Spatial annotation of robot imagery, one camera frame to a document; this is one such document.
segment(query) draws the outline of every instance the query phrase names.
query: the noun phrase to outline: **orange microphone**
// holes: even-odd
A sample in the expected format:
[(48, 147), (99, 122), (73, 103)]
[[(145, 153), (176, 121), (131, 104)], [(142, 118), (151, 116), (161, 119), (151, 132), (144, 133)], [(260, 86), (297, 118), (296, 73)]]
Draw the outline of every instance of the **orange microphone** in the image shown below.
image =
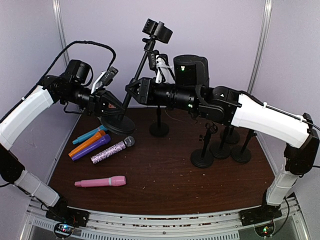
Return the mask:
[(94, 142), (98, 141), (104, 135), (106, 135), (105, 131), (103, 130), (97, 131), (95, 135), (93, 135), (87, 141), (81, 143), (79, 146), (77, 146), (75, 149), (69, 152), (69, 157), (72, 158), (75, 154), (82, 151), (83, 149), (93, 144)]

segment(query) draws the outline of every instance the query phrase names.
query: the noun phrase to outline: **round black base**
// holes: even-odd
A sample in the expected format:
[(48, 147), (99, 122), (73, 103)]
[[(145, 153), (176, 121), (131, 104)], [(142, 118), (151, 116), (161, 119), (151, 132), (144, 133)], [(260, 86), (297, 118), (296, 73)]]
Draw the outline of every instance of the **round black base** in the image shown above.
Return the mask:
[(205, 152), (204, 157), (201, 157), (202, 149), (196, 149), (191, 153), (190, 160), (193, 165), (198, 168), (205, 169), (212, 165), (214, 158), (209, 151)]
[(245, 149), (243, 153), (241, 153), (242, 146), (234, 146), (231, 149), (231, 157), (242, 164), (246, 164), (251, 160), (251, 152), (249, 149)]
[(230, 147), (226, 144), (223, 145), (223, 148), (220, 149), (220, 142), (214, 142), (209, 147), (210, 152), (217, 159), (226, 159), (230, 156)]
[(102, 117), (100, 122), (112, 133), (120, 135), (132, 134), (136, 129), (134, 122), (127, 116), (124, 116), (124, 118), (121, 121), (118, 120), (117, 115), (106, 116)]
[(161, 122), (161, 126), (158, 127), (157, 122), (154, 122), (149, 127), (149, 132), (154, 137), (164, 137), (169, 133), (168, 124)]
[[(220, 133), (220, 138), (222, 139), (224, 136), (224, 131)], [(225, 138), (225, 143), (227, 144), (237, 144), (240, 141), (240, 135), (236, 130), (233, 130), (232, 135), (227, 135)]]

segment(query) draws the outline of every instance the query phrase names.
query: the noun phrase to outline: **camera mount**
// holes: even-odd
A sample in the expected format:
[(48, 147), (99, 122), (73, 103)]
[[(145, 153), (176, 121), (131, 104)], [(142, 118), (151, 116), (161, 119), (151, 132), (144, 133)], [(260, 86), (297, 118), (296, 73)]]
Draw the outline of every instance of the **camera mount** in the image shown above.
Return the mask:
[[(149, 38), (142, 39), (142, 41), (145, 43), (144, 54), (134, 77), (130, 81), (130, 84), (132, 85), (137, 82), (149, 54), (152, 53), (154, 50), (156, 41), (167, 44), (173, 33), (170, 29), (165, 27), (165, 24), (163, 22), (160, 21), (159, 23), (157, 23), (149, 18), (146, 21), (142, 32), (149, 35)], [(125, 95), (124, 101), (122, 103), (122, 106), (125, 109), (125, 111), (129, 106), (131, 97), (132, 96), (129, 93)], [(124, 114), (113, 115), (110, 117), (102, 117), (101, 123), (106, 128), (110, 129), (112, 132), (116, 134), (129, 135), (132, 134), (135, 130), (135, 124)]]

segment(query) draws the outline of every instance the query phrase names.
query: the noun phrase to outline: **microphone grille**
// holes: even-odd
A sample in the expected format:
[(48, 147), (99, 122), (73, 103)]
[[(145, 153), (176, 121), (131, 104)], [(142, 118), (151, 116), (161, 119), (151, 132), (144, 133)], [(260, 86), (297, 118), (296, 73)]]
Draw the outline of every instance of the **microphone grille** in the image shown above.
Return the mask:
[(131, 147), (135, 144), (135, 139), (133, 136), (127, 136), (123, 141), (127, 147)]

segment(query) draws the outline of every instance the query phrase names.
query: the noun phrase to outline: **pink microphone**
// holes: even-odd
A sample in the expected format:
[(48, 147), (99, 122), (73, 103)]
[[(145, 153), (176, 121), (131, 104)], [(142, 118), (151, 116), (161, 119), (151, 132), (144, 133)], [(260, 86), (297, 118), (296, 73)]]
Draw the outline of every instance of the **pink microphone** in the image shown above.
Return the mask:
[(76, 181), (74, 183), (76, 187), (82, 187), (82, 188), (105, 187), (105, 186), (119, 187), (126, 184), (127, 184), (127, 180), (125, 176), (112, 176), (109, 178), (82, 180), (82, 181)]

